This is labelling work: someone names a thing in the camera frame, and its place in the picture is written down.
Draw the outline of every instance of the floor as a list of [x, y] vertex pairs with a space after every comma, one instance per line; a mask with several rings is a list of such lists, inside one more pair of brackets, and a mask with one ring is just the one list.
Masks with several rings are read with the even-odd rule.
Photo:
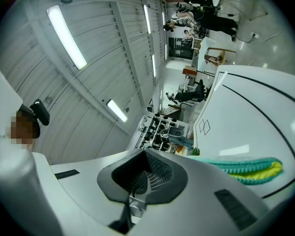
[[[241, 15], [237, 15], [239, 12], [234, 5], [241, 10]], [[221, 1], [221, 11], [218, 15], [228, 17], [227, 14], [236, 14], [230, 18], [239, 22], [235, 42], [232, 42], [231, 38], [223, 32], [209, 31], [209, 37], [217, 41], [221, 48], [236, 51], [235, 54], [227, 53], [226, 64], [258, 66], [295, 75], [295, 34], [272, 1]], [[245, 43], [251, 40], [251, 32], [258, 34], [259, 38]], [[215, 73], [216, 66], [209, 64], [207, 71]], [[200, 79], [207, 87], [212, 85], [214, 80], [213, 77], [198, 73], [196, 80]], [[195, 103], [194, 107], [184, 106], [185, 121], [194, 122], [204, 103], [204, 101]]]

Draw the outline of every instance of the power outlet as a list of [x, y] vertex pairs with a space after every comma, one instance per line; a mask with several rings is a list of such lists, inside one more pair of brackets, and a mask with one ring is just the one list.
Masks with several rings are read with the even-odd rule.
[[253, 32], [253, 31], [251, 32], [251, 34], [250, 34], [250, 37], [252, 37], [252, 36], [253, 36], [253, 34], [255, 35], [255, 36], [254, 36], [255, 38], [259, 38], [259, 34], [256, 34], [256, 33], [255, 33], [255, 32]]

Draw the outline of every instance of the white ceiling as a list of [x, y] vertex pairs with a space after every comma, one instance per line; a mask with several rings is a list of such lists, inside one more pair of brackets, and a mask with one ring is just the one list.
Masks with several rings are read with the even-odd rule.
[[[50, 113], [50, 124], [41, 127], [33, 151], [51, 164], [123, 151], [160, 79], [167, 39], [161, 24], [164, 3], [146, 0], [151, 6], [149, 36], [145, 0], [119, 1], [130, 3], [118, 3], [116, 9], [113, 2], [99, 0], [19, 0], [0, 25], [0, 70], [25, 105], [40, 98]], [[56, 4], [88, 63], [81, 70], [47, 16], [46, 9]], [[123, 110], [129, 107], [126, 123], [107, 108], [109, 99]]]

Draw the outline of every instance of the desk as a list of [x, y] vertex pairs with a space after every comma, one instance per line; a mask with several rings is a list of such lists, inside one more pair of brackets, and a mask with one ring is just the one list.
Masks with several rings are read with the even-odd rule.
[[202, 40], [201, 48], [199, 50], [199, 55], [198, 55], [198, 63], [197, 63], [197, 67], [196, 67], [197, 70], [199, 70], [199, 71], [206, 70], [207, 64], [206, 64], [206, 60], [205, 60], [205, 55], [207, 53], [207, 49], [209, 47], [212, 47], [215, 43], [216, 43], [215, 40], [210, 39], [208, 37], [205, 37]]
[[[228, 74], [214, 90], [225, 71]], [[200, 149], [202, 158], [219, 157], [228, 150], [231, 158], [281, 160], [283, 174], [269, 183], [249, 186], [263, 197], [295, 178], [292, 153], [295, 152], [295, 132], [291, 128], [294, 121], [295, 76], [260, 67], [220, 65], [193, 127], [194, 147]], [[286, 193], [293, 192], [284, 190], [269, 200], [277, 204], [282, 199], [275, 200], [276, 197]]]
[[188, 76], [197, 75], [197, 69], [192, 66], [186, 65], [182, 71], [182, 74], [186, 74]]

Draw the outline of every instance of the metal ceiling beam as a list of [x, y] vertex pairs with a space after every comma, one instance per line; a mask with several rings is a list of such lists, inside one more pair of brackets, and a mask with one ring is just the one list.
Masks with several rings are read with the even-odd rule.
[[139, 98], [140, 98], [140, 101], [141, 101], [141, 105], [145, 106], [144, 98], [143, 98], [142, 91], [141, 91], [141, 88], [140, 88], [141, 84], [139, 82], [136, 66], [135, 66], [135, 63], [134, 63], [134, 60], [133, 60], [133, 57], [132, 57], [132, 53], [131, 53], [130, 42], [129, 42], [129, 39], [127, 37], [126, 31], [124, 29], [124, 22], [123, 22], [123, 19], [122, 19], [122, 16], [121, 16], [121, 12], [120, 12], [121, 9], [120, 9], [119, 3], [118, 2], [111, 2], [110, 4], [111, 4], [111, 7], [113, 9], [113, 14], [114, 14], [114, 17], [115, 17], [115, 20], [116, 20], [116, 23], [117, 23], [117, 27], [118, 27], [118, 30], [119, 30], [119, 33], [120, 33], [120, 36], [121, 36], [123, 47], [124, 47], [124, 49], [126, 51], [126, 54], [127, 54], [127, 58], [128, 58], [128, 61], [129, 61], [130, 70], [131, 70], [132, 75], [133, 75], [134, 83], [135, 83], [135, 85], [136, 85], [136, 87], [138, 89], [138, 94], [139, 94]]
[[164, 42], [164, 29], [163, 29], [163, 6], [161, 5], [160, 0], [156, 0], [156, 6], [158, 11], [158, 24], [159, 24], [159, 32], [161, 35], [161, 57], [162, 61], [165, 60], [165, 42]]
[[[144, 5], [148, 5], [148, 0], [142, 0], [142, 3]], [[153, 42], [153, 30], [152, 30], [152, 24], [151, 24], [151, 14], [149, 12], [149, 9], [147, 10], [148, 13], [148, 18], [150, 20], [150, 28], [151, 28], [151, 33], [148, 35], [148, 40], [149, 40], [149, 46], [150, 46], [150, 51], [151, 51], [151, 63], [152, 63], [152, 55], [154, 54], [154, 42]], [[156, 78], [153, 77], [154, 85], [156, 86]]]
[[124, 132], [129, 134], [128, 129], [118, 119], [115, 119], [109, 112], [96, 100], [96, 98], [87, 92], [87, 90], [74, 79], [72, 74], [66, 69], [59, 56], [54, 52], [54, 48], [51, 43], [47, 40], [42, 26], [38, 23], [38, 19], [32, 9], [29, 0], [24, 0], [24, 11], [29, 19], [33, 32], [37, 38], [37, 42], [42, 47], [47, 57], [55, 64], [58, 72], [68, 81], [68, 83], [79, 93], [79, 95], [86, 100], [92, 107], [99, 111], [111, 122], [121, 128]]

